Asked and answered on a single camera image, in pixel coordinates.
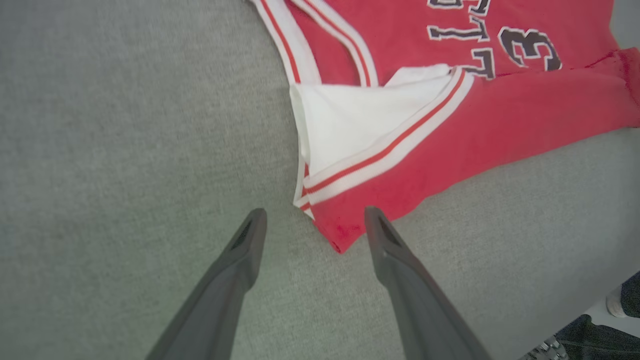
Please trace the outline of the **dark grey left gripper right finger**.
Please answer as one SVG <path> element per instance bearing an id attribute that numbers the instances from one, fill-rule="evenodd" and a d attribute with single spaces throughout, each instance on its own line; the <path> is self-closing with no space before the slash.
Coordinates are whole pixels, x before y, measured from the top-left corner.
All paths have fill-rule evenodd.
<path id="1" fill-rule="evenodd" d="M 408 360 L 489 360 L 490 354 L 381 209 L 365 208 L 377 280 L 386 287 Z"/>

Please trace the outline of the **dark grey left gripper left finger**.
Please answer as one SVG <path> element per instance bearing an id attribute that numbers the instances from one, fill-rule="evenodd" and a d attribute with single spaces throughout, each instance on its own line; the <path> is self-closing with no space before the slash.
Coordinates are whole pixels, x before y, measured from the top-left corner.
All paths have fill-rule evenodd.
<path id="1" fill-rule="evenodd" d="M 258 280 L 267 228 L 263 208 L 247 214 L 162 332 L 147 359 L 231 358 L 243 299 Z"/>

